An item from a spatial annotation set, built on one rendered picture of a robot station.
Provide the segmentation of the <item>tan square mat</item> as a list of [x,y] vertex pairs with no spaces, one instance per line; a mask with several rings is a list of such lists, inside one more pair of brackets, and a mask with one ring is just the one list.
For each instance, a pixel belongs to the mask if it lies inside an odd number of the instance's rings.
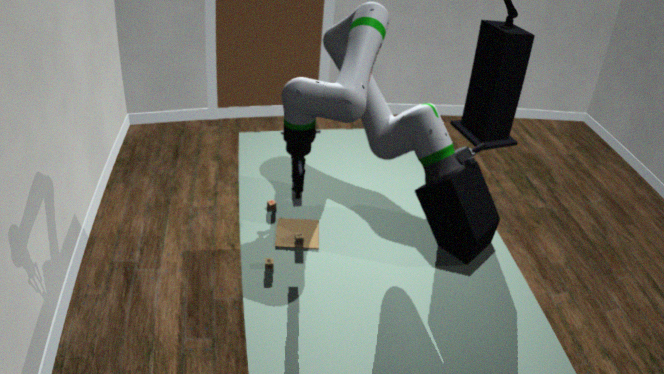
[[[304,243],[295,242],[303,233]],[[278,218],[275,247],[319,249],[319,220]]]

